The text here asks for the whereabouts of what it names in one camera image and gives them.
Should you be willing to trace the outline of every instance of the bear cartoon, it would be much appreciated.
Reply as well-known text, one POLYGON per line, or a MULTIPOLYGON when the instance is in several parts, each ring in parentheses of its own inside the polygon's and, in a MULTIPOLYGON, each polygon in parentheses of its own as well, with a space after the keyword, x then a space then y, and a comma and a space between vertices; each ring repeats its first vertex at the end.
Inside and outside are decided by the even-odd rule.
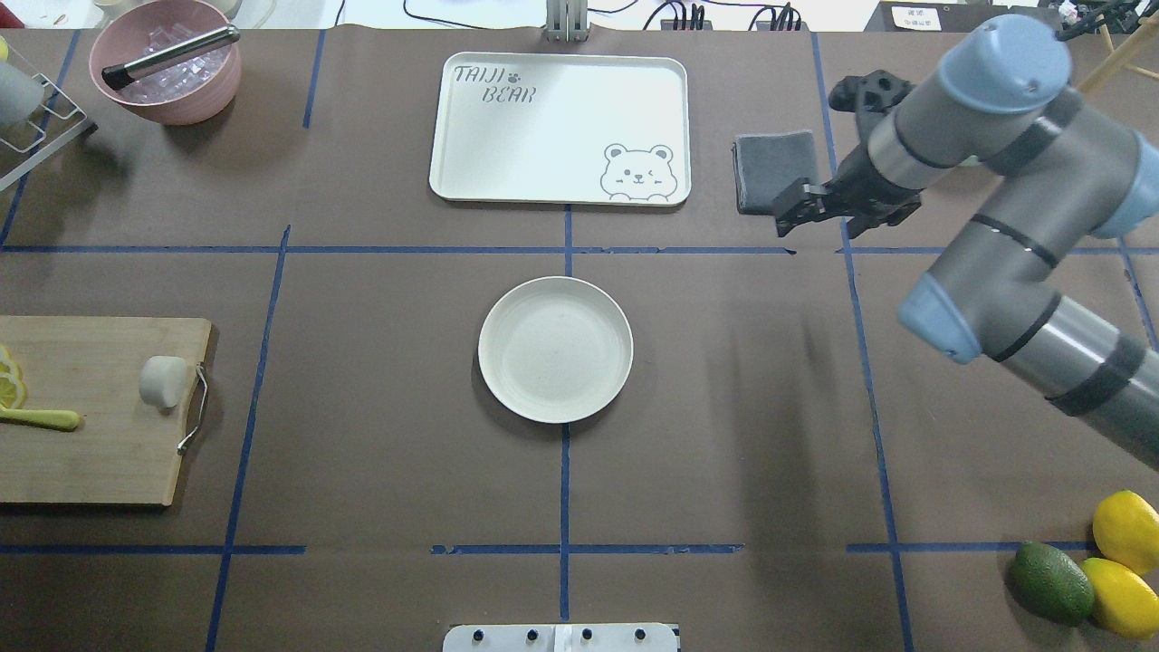
POLYGON ((656 145, 651 149, 629 149, 619 142, 604 149, 607 167, 599 178, 608 199, 662 202, 676 192, 672 149, 656 145))

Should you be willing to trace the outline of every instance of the wooden cutting board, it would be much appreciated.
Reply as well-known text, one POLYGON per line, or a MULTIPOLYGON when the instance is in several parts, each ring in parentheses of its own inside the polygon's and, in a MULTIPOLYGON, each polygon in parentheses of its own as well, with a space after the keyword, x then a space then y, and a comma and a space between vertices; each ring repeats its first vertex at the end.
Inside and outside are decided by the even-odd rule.
POLYGON ((83 419, 72 433, 0 422, 0 503, 170 505, 210 331, 205 318, 0 315, 0 344, 28 388, 23 408, 83 419), (140 398, 141 367, 154 356, 189 362, 168 412, 140 398))

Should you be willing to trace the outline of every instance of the avocado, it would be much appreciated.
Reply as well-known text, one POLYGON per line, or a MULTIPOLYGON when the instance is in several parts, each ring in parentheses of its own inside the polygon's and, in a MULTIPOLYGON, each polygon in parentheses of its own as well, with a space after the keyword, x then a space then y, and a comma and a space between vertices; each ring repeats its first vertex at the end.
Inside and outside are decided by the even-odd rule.
POLYGON ((1086 573, 1062 550, 1026 542, 1011 563, 1015 598, 1032 614, 1077 627, 1091 616, 1094 589, 1086 573))

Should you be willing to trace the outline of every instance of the blue tape line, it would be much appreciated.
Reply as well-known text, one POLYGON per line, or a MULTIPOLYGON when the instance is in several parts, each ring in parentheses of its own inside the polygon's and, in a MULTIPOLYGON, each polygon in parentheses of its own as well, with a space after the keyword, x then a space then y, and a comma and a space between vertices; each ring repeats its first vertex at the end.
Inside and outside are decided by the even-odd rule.
POLYGON ((571 425, 564 424, 563 446, 560 453, 560 622, 571 620, 570 547, 571 547, 571 425))
POLYGON ((681 544, 576 544, 573 555, 734 555, 744 550, 743 543, 681 543, 681 544))
POLYGON ((559 555, 555 544, 432 545, 431 555, 559 555))
POLYGON ((577 254, 787 254, 785 247, 576 247, 577 254))
MULTIPOLYGON (((743 543, 569 543, 567 555, 734 555, 744 550, 743 543)), ((432 545, 431 555, 560 555, 555 544, 484 544, 484 545, 432 545)))
POLYGON ((1079 256, 1091 256, 1091 255, 1107 255, 1116 252, 1118 249, 1115 247, 1074 247, 1067 255, 1079 255, 1079 256))
POLYGON ((246 488, 246 471, 249 468, 249 453, 254 444, 254 426, 257 423, 257 402, 262 394, 262 382, 265 379, 265 361, 270 350, 270 331, 274 328, 274 312, 282 291, 282 272, 285 270, 286 246, 290 241, 290 227, 282 232, 282 243, 278 246, 278 262, 274 269, 274 285, 270 288, 270 303, 265 310, 265 329, 262 332, 262 349, 257 357, 257 373, 254 375, 254 390, 249 397, 249 417, 246 419, 246 437, 241 445, 241 460, 238 462, 238 479, 233 488, 233 501, 229 507, 229 525, 226 527, 225 551, 221 554, 221 570, 218 573, 217 593, 213 596, 213 613, 210 616, 210 630, 206 636, 205 651, 212 652, 217 646, 217 631, 221 621, 221 606, 225 603, 225 589, 229 579, 229 559, 233 555, 233 542, 238 534, 238 517, 241 512, 241 495, 246 488))
POLYGON ((220 545, 0 545, 0 555, 220 555, 220 545))
POLYGON ((449 247, 449 246, 345 246, 299 244, 292 254, 562 254, 564 247, 449 247))
MULTIPOLYGON (((7 252, 25 254, 276 254, 282 249, 270 246, 247 244, 13 244, 7 252)), ((785 247, 468 247, 425 244, 294 244, 286 247, 291 254, 563 254, 570 272, 571 254, 786 254, 796 251, 785 247)), ((854 248, 854 252, 866 252, 854 248)), ((868 251, 909 252, 909 251, 868 251)))
MULTIPOLYGON (((75 545, 30 544, 0 545, 0 555, 223 555, 221 545, 75 545)), ((305 555, 305 545, 246 545, 234 555, 305 555)))
POLYGON ((231 555, 271 555, 300 556, 306 554, 305 545, 235 545, 231 555))
POLYGON ((213 652, 217 647, 217 632, 221 625, 221 606, 225 603, 225 585, 229 580, 229 563, 233 556, 228 552, 221 554, 221 567, 218 570, 218 588, 213 595, 213 614, 210 616, 210 630, 205 636, 205 652, 213 652))
POLYGON ((571 204, 563 206, 563 274, 573 276, 571 256, 575 254, 575 246, 571 242, 571 204))
POLYGON ((15 244, 5 247, 5 251, 14 254, 276 254, 277 247, 239 247, 239 246, 191 246, 169 247, 150 244, 15 244))
MULTIPOLYGON (((1071 552, 1089 552, 1096 548, 1085 541, 1048 541, 1044 542, 1059 550, 1071 552)), ((1000 552, 1015 551, 1022 545, 1020 541, 960 541, 945 543, 854 543, 845 547, 853 555, 889 554, 889 552, 1000 552)))
POLYGON ((306 113, 301 118, 301 127, 309 129, 309 118, 314 112, 314 93, 318 90, 318 74, 322 68, 322 46, 326 45, 326 30, 318 30, 318 46, 314 49, 314 71, 309 75, 309 94, 306 95, 306 113))
POLYGON ((860 254, 906 254, 906 255, 941 255, 946 247, 855 247, 844 246, 833 252, 844 254, 846 251, 860 254))
POLYGON ((1127 250, 1127 242, 1118 237, 1118 252, 1123 257, 1123 266, 1127 268, 1128 276, 1131 277, 1131 290, 1135 292, 1135 305, 1139 308, 1139 314, 1143 316, 1143 328, 1147 332, 1147 342, 1151 344, 1151 349, 1159 349, 1159 342, 1156 339, 1156 324, 1151 320, 1151 309, 1147 307, 1146 299, 1143 298, 1143 290, 1139 287, 1139 277, 1135 273, 1135 263, 1131 262, 1131 256, 1127 250))
MULTIPOLYGON (((76 43, 80 42, 80 30, 73 30, 72 41, 68 42, 68 51, 65 52, 65 60, 60 64, 60 72, 57 74, 56 86, 60 88, 64 85, 65 76, 68 74, 68 67, 72 66, 73 54, 76 53, 76 43)), ((56 96, 49 100, 48 107, 52 108, 57 103, 56 96)), ((50 116, 48 112, 41 118, 41 130, 45 130, 49 124, 50 116)), ((29 156, 41 151, 41 145, 32 147, 29 152, 29 156)), ((8 240, 8 233, 12 232, 12 225, 16 220, 16 210, 20 207, 20 200, 24 197, 24 186, 28 185, 28 177, 32 174, 32 170, 28 170, 20 181, 16 182, 16 192, 13 193, 12 204, 8 205, 8 215, 5 218, 3 228, 0 228, 0 250, 7 250, 5 242, 8 240)))
MULTIPOLYGON (((821 97, 821 113, 825 125, 825 146, 829 148, 829 169, 832 175, 837 174, 837 147, 833 144, 833 126, 829 119, 829 103, 825 93, 825 74, 821 63, 821 42, 817 32, 811 31, 812 61, 817 72, 817 93, 821 97)), ((841 250, 845 257, 845 271, 848 277, 850 298, 853 301, 853 321, 857 325, 858 350, 861 356, 861 375, 865 379, 866 393, 869 397, 869 412, 873 418, 874 447, 877 452, 877 477, 881 485, 882 507, 885 512, 885 530, 891 544, 897 543, 897 526, 894 520, 894 500, 889 489, 889 472, 885 468, 885 447, 881 438, 881 420, 877 413, 877 397, 874 393, 873 371, 869 367, 869 345, 866 340, 865 320, 861 314, 861 298, 858 295, 857 270, 853 266, 853 254, 850 244, 850 232, 845 221, 841 220, 841 250)), ((905 578, 902 572, 902 556, 895 549, 890 551, 894 566, 894 589, 897 595, 897 611, 902 624, 902 642, 906 652, 913 652, 913 631, 910 625, 910 607, 905 595, 905 578)))

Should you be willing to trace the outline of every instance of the yellow fruit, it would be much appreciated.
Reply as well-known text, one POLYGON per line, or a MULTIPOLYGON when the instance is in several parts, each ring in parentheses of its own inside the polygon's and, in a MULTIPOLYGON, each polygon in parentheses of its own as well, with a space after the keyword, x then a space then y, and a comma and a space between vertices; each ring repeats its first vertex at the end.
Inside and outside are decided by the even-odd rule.
POLYGON ((0 406, 20 408, 24 404, 24 383, 12 374, 0 374, 0 406))
POLYGON ((1159 566, 1159 513, 1137 493, 1110 495, 1094 511, 1094 542, 1114 562, 1145 576, 1159 566))
POLYGON ((3 345, 0 345, 0 374, 12 374, 20 379, 20 366, 13 362, 12 356, 8 354, 8 350, 3 349, 3 345))
POLYGON ((1084 561, 1081 567, 1094 588, 1095 622, 1136 640, 1159 631, 1159 596, 1143 578, 1117 562, 1098 557, 1084 561))

